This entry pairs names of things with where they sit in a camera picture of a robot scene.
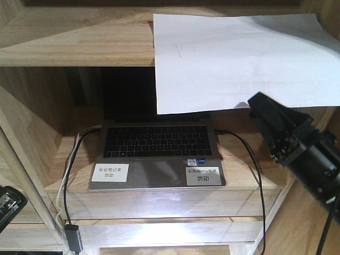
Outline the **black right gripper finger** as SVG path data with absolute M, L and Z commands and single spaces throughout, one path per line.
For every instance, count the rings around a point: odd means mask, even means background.
M 262 92 L 252 96 L 248 104 L 250 117 L 270 149 L 277 148 L 293 132 L 312 122 L 310 115 L 287 108 Z

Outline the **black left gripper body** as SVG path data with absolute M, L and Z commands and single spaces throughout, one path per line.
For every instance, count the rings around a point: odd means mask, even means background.
M 26 206 L 27 197 L 11 186 L 1 186 L 1 232 Z

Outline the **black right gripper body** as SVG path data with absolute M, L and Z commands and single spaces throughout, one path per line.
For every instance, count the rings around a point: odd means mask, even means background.
M 307 123 L 276 139 L 275 143 L 269 146 L 269 153 L 276 163 L 286 167 L 319 140 L 319 129 Z

